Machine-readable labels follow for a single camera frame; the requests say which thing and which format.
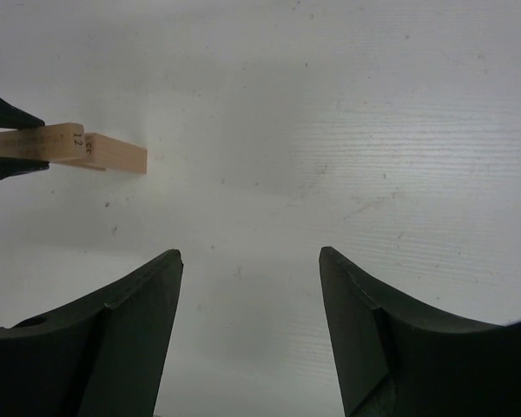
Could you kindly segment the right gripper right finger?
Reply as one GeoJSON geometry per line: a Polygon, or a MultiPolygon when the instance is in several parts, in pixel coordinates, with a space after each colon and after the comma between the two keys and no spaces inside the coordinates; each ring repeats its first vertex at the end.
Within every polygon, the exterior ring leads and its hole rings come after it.
{"type": "Polygon", "coordinates": [[[521,416],[521,321],[448,313],[331,247],[320,281],[348,416],[521,416]]]}

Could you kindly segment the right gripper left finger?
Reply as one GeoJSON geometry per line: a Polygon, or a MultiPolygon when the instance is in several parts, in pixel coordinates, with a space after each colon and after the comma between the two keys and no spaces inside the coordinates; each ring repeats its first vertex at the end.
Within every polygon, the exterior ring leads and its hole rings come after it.
{"type": "Polygon", "coordinates": [[[168,250],[75,301],[0,328],[0,416],[151,416],[183,263],[168,250]]]}

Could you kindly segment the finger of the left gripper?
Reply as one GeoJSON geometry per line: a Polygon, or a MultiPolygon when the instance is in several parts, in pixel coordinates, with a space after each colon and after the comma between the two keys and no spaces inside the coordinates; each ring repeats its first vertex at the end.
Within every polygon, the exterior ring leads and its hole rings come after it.
{"type": "Polygon", "coordinates": [[[48,169],[49,161],[0,156],[0,181],[9,177],[32,174],[48,169]]]}
{"type": "Polygon", "coordinates": [[[0,97],[0,129],[33,129],[45,125],[45,122],[27,113],[0,97]]]}

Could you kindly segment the wooden block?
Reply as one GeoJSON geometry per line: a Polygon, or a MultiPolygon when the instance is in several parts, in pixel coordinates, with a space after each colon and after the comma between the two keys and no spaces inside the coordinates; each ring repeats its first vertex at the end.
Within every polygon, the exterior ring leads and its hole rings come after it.
{"type": "Polygon", "coordinates": [[[1,157],[68,162],[83,159],[85,155],[84,127],[78,123],[0,132],[1,157]]]}
{"type": "Polygon", "coordinates": [[[109,136],[85,135],[85,157],[74,161],[77,167],[118,170],[144,175],[148,171],[148,151],[134,144],[109,136]]]}

